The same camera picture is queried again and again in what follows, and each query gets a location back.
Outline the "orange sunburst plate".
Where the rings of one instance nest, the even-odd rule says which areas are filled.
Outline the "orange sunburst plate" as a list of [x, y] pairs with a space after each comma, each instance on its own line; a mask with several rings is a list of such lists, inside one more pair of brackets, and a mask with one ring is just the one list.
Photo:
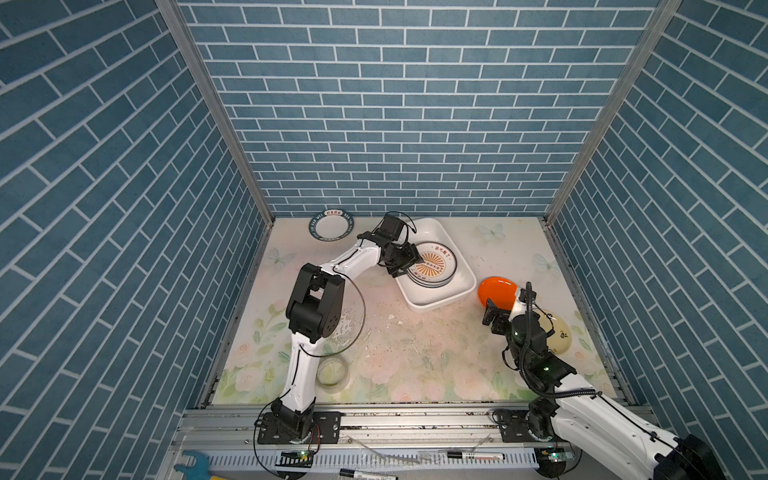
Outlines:
[[408, 277], [416, 284], [426, 288], [439, 288], [447, 285], [455, 276], [458, 260], [454, 252], [446, 245], [425, 241], [416, 245], [423, 262], [408, 270]]

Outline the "small green rim plate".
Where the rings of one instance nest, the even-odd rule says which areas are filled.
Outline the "small green rim plate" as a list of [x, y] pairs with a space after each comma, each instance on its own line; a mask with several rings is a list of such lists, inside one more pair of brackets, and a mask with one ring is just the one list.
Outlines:
[[309, 222], [310, 235], [322, 242], [335, 242], [348, 236], [354, 228], [354, 218], [345, 210], [328, 209], [317, 213]]

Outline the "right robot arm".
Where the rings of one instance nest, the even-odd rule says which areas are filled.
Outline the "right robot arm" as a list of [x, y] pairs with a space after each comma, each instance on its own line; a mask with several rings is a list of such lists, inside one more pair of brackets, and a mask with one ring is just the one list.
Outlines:
[[706, 442], [644, 420], [557, 357], [531, 300], [517, 300], [506, 310], [488, 299], [482, 323], [505, 338], [503, 353], [511, 355], [514, 369], [536, 395], [527, 422], [537, 439], [565, 440], [622, 479], [725, 477]]

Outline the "yellow floral plate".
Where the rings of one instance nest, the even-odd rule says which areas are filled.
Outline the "yellow floral plate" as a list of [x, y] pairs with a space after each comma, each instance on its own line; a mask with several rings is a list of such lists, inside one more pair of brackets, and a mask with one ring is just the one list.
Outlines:
[[573, 334], [567, 323], [552, 312], [540, 313], [539, 324], [547, 334], [548, 348], [556, 355], [565, 354], [572, 346]]

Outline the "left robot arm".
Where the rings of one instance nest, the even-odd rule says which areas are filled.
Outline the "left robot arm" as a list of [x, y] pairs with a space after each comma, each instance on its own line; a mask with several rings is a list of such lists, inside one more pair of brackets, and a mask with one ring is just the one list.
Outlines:
[[370, 268], [382, 267], [397, 278], [422, 261], [415, 244], [365, 232], [336, 258], [301, 267], [286, 308], [291, 333], [287, 377], [281, 393], [268, 404], [280, 435], [300, 441], [313, 429], [316, 374], [324, 344], [341, 320], [345, 287]]

